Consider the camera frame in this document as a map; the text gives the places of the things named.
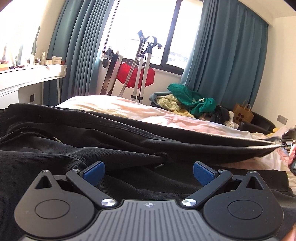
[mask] silver screw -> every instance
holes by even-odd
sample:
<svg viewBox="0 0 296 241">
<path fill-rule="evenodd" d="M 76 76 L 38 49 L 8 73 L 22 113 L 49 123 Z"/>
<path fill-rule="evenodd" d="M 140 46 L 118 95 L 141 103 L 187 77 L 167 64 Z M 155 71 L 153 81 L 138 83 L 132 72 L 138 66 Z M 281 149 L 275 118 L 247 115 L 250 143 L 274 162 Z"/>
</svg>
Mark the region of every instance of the silver screw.
<svg viewBox="0 0 296 241">
<path fill-rule="evenodd" d="M 104 199 L 101 201 L 101 204 L 106 207 L 111 207 L 116 204 L 116 201 L 110 198 Z"/>
<path fill-rule="evenodd" d="M 196 201 L 194 199 L 187 198 L 182 201 L 182 204 L 184 206 L 192 207 L 192 206 L 196 205 Z"/>
</svg>

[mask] green sweater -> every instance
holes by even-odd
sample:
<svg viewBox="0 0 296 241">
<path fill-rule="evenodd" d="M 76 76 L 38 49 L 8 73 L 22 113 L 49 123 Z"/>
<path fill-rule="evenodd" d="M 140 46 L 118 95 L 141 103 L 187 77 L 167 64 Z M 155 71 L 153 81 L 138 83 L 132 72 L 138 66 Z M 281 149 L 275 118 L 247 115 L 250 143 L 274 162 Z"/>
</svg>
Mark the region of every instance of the green sweater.
<svg viewBox="0 0 296 241">
<path fill-rule="evenodd" d="M 202 113 L 211 113 L 216 108 L 216 101 L 213 98 L 203 98 L 196 91 L 189 90 L 180 84 L 170 84 L 168 90 L 185 106 L 190 114 L 199 117 Z"/>
</svg>

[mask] window frame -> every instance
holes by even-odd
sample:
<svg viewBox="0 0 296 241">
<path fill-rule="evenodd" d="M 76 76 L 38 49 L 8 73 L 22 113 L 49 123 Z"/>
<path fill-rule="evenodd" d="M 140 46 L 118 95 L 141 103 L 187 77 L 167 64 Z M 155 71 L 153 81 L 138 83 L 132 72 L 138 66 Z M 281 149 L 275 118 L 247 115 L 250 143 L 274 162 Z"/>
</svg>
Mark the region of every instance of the window frame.
<svg viewBox="0 0 296 241">
<path fill-rule="evenodd" d="M 176 0 L 176 5 L 175 5 L 172 21 L 171 21 L 171 24 L 170 24 L 170 29 L 169 29 L 169 32 L 168 32 L 168 37 L 167 37 L 167 41 L 165 43 L 165 47 L 164 47 L 164 50 L 163 50 L 163 55 L 162 55 L 162 58 L 161 58 L 160 65 L 150 63 L 151 68 L 160 69 L 160 70 L 170 72 L 170 73 L 174 73 L 174 74 L 178 74 L 178 75 L 182 75 L 183 72 L 184 72 L 184 69 L 180 68 L 180 67 L 177 67 L 177 66 L 174 66 L 174 65 L 167 64 L 167 61 L 168 61 L 168 56 L 170 54 L 170 46 L 172 44 L 172 40 L 173 40 L 173 36 L 174 36 L 176 23 L 177 23 L 177 19 L 178 19 L 178 15 L 179 15 L 179 11 L 180 11 L 182 1 L 183 0 Z M 130 60 L 132 60 L 132 59 L 123 58 L 123 62 L 130 61 Z"/>
</svg>

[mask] brown paper shopping bag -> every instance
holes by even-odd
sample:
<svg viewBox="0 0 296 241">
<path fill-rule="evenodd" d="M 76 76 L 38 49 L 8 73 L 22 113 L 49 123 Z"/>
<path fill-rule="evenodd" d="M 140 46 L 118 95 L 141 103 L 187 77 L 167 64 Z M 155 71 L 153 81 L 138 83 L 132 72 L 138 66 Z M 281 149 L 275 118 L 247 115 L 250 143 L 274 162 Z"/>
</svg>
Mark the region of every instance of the brown paper shopping bag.
<svg viewBox="0 0 296 241">
<path fill-rule="evenodd" d="M 251 122 L 254 115 L 251 112 L 252 106 L 248 103 L 248 101 L 244 101 L 242 105 L 235 104 L 233 108 L 234 119 L 233 121 L 237 124 L 240 124 L 242 121 Z"/>
</svg>

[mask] curtain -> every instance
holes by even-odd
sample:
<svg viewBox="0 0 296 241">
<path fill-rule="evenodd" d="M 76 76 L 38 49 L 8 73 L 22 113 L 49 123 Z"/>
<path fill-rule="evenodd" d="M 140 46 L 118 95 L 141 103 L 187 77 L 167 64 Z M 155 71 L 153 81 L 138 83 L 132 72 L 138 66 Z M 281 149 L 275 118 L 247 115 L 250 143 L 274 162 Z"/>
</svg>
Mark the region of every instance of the curtain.
<svg viewBox="0 0 296 241">
<path fill-rule="evenodd" d="M 195 46 L 181 83 L 222 106 L 254 104 L 261 82 L 268 24 L 237 0 L 205 0 Z"/>
<path fill-rule="evenodd" d="M 114 0 L 66 0 L 49 45 L 47 59 L 62 57 L 66 77 L 61 101 L 96 93 L 99 44 Z M 44 82 L 44 105 L 56 106 L 57 81 Z"/>
</svg>

